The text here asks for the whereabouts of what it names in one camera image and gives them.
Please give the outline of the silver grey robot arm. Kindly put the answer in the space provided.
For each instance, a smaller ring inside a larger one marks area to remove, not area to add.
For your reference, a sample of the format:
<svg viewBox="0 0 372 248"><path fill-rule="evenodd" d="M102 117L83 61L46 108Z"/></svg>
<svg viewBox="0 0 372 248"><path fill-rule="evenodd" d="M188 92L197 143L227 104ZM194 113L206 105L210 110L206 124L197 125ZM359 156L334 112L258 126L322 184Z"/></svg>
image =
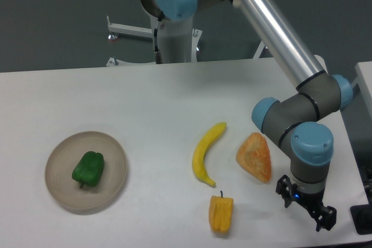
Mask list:
<svg viewBox="0 0 372 248"><path fill-rule="evenodd" d="M190 62L194 14L225 0L141 0L153 17L152 41L158 64ZM334 138L320 120L347 106L353 92L349 81L326 73L297 36L273 0L229 0L240 9L297 90L280 102L262 99L252 111L255 126L290 159L290 175L281 177L276 192L286 206L297 203L331 229L335 208L323 204Z"/></svg>

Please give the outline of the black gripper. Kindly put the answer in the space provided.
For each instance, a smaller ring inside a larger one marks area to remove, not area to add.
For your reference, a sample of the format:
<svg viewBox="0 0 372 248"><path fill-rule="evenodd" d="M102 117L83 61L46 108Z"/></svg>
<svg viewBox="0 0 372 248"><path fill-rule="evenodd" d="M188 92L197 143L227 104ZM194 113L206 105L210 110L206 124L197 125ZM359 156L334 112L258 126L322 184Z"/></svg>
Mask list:
<svg viewBox="0 0 372 248"><path fill-rule="evenodd" d="M337 210L323 204L326 179L316 183L303 182L295 176L283 175L276 185L276 193L288 208L292 202L300 204L316 222L316 232L330 231L337 222Z"/></svg>

